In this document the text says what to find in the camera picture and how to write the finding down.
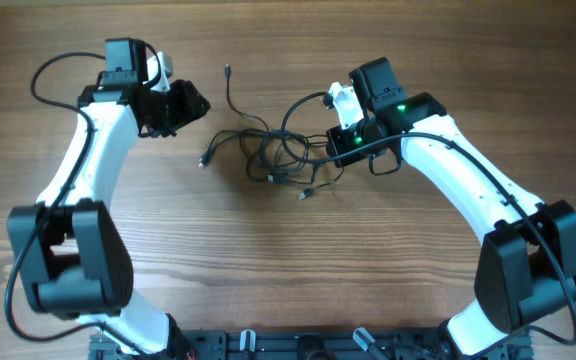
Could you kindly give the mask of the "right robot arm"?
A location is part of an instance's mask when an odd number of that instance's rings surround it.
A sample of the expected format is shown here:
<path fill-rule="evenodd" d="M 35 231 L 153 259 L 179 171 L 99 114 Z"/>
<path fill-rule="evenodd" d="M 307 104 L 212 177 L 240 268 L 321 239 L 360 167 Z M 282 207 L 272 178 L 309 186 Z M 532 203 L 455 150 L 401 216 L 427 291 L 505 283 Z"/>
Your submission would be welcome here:
<path fill-rule="evenodd" d="M 504 175 L 427 92 L 414 96 L 387 58 L 365 63 L 323 97 L 339 123 L 326 133 L 336 167 L 391 151 L 427 177 L 480 244 L 475 298 L 445 324 L 454 357 L 474 359 L 563 308 L 576 343 L 576 211 L 548 204 Z"/>

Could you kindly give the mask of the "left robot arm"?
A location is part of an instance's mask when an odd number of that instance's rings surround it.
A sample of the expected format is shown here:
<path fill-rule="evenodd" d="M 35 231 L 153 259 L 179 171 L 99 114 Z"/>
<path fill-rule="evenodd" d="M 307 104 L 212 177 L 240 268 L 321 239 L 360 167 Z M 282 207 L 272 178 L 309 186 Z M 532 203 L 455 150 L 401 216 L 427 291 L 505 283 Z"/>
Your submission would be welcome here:
<path fill-rule="evenodd" d="M 208 100 L 173 80 L 167 56 L 145 41 L 109 39 L 105 67 L 72 109 L 77 125 L 63 161 L 32 205 L 14 207 L 7 232 L 14 253 L 4 314 L 14 333 L 16 287 L 30 308 L 95 328 L 135 359 L 192 359 L 195 349 L 174 318 L 134 287 L 128 250 L 111 218 L 122 165 L 141 138 L 174 136 L 203 117 Z"/>

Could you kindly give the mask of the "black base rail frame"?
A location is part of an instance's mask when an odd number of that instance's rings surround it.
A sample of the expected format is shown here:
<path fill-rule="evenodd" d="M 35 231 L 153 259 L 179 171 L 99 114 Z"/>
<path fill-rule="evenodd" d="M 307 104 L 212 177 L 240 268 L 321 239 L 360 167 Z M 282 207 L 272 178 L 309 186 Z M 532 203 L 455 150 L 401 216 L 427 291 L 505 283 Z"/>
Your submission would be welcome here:
<path fill-rule="evenodd" d="M 370 331 L 363 340 L 350 332 L 185 331 L 191 359 L 460 359 L 448 335 L 439 328 Z"/>

